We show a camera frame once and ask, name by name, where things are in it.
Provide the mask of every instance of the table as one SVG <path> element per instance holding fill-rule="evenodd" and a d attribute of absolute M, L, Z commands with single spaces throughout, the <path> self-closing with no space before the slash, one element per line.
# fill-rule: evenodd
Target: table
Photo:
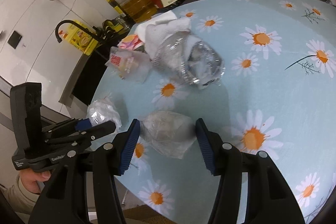
<path fill-rule="evenodd" d="M 190 17 L 192 32 L 225 60 L 221 81 L 198 90 L 153 70 L 136 84 L 108 68 L 93 100 L 115 102 L 122 130 L 133 118 L 168 109 L 203 118 L 241 151 L 266 151 L 310 222 L 336 184 L 336 9 L 319 0 L 200 0 L 174 12 Z M 197 142 L 179 160 L 141 138 L 118 179 L 180 224 L 207 223 L 219 182 L 206 170 Z M 245 216 L 243 181 L 238 223 Z"/>

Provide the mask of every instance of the translucent plastic wrapper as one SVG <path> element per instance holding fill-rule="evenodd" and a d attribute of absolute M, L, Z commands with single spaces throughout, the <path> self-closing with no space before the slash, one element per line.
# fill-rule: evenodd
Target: translucent plastic wrapper
<path fill-rule="evenodd" d="M 87 116 L 92 126 L 113 121 L 115 123 L 115 133 L 118 133 L 118 129 L 121 127 L 120 115 L 109 98 L 92 102 L 87 109 Z"/>
<path fill-rule="evenodd" d="M 157 50 L 153 63 L 200 89 L 218 81 L 225 69 L 219 54 L 189 32 L 176 32 L 167 38 Z"/>
<path fill-rule="evenodd" d="M 170 111 L 149 114 L 142 121 L 140 135 L 157 152 L 176 159 L 182 159 L 196 140 L 192 119 Z"/>
<path fill-rule="evenodd" d="M 110 59 L 105 64 L 114 67 L 122 78 L 143 83 L 152 68 L 149 55 L 111 47 Z"/>

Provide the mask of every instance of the human hand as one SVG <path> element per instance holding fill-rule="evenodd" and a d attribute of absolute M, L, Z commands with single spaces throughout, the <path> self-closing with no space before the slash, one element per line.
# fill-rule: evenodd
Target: human hand
<path fill-rule="evenodd" d="M 22 185 L 31 193 L 38 194 L 41 193 L 40 187 L 38 186 L 38 181 L 47 181 L 50 179 L 50 171 L 45 171 L 42 173 L 35 173 L 32 169 L 24 169 L 19 171 Z"/>

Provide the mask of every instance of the metal screw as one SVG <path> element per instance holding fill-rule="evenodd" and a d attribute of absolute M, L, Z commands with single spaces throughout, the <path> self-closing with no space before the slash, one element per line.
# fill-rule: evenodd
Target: metal screw
<path fill-rule="evenodd" d="M 230 150 L 232 148 L 232 145 L 230 145 L 229 143 L 223 143 L 222 147 L 225 149 L 225 150 Z"/>
<path fill-rule="evenodd" d="M 73 156 L 76 155 L 76 151 L 75 150 L 70 150 L 68 153 L 67 153 L 68 157 L 69 158 L 72 158 Z"/>
<path fill-rule="evenodd" d="M 110 150 L 110 149 L 113 148 L 113 144 L 111 144 L 111 143 L 106 143 L 106 144 L 103 145 L 103 148 L 104 148 L 105 150 Z"/>
<path fill-rule="evenodd" d="M 267 153 L 265 151 L 260 151 L 259 156 L 262 158 L 267 158 Z"/>

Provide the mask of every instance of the orange flower center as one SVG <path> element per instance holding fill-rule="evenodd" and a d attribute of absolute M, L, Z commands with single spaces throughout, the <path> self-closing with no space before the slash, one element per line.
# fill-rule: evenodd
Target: orange flower center
<path fill-rule="evenodd" d="M 163 195 L 161 193 L 158 193 L 158 192 L 152 193 L 150 195 L 150 199 L 155 205 L 160 205 L 160 204 L 163 203 Z"/>
<path fill-rule="evenodd" d="M 315 14 L 317 14 L 318 16 L 321 15 L 321 12 L 320 12 L 319 10 L 315 9 L 315 8 L 313 8 L 313 12 L 314 12 Z"/>
<path fill-rule="evenodd" d="M 135 155 L 137 158 L 140 158 L 145 151 L 145 148 L 143 147 L 142 143 L 137 143 L 135 146 Z"/>
<path fill-rule="evenodd" d="M 269 38 L 268 35 L 266 35 L 264 32 L 262 33 L 256 33 L 253 35 L 253 44 L 255 45 L 261 45 L 261 46 L 266 46 L 271 42 L 271 39 Z"/>
<path fill-rule="evenodd" d="M 215 24 L 216 22 L 214 20 L 208 20 L 206 23 L 205 23 L 205 26 L 208 26 L 208 27 L 211 27 L 213 24 Z"/>
<path fill-rule="evenodd" d="M 161 89 L 161 94 L 165 97 L 170 97 L 173 95 L 175 91 L 175 87 L 173 84 L 168 83 L 167 85 L 165 85 L 162 89 Z"/>
<path fill-rule="evenodd" d="M 246 130 L 242 141 L 247 149 L 258 150 L 265 139 L 264 134 L 262 134 L 256 127 L 252 127 L 250 130 Z"/>
<path fill-rule="evenodd" d="M 251 60 L 250 59 L 245 59 L 241 62 L 241 66 L 246 69 L 251 67 Z"/>
<path fill-rule="evenodd" d="M 318 50 L 316 52 L 316 57 L 318 59 L 320 59 L 320 61 L 322 61 L 323 63 L 327 63 L 328 62 L 328 55 L 324 51 L 322 51 L 322 50 Z"/>
<path fill-rule="evenodd" d="M 313 185 L 309 185 L 306 187 L 306 189 L 303 191 L 303 197 L 304 198 L 307 198 L 311 195 L 311 193 L 313 192 L 314 190 L 314 186 Z"/>

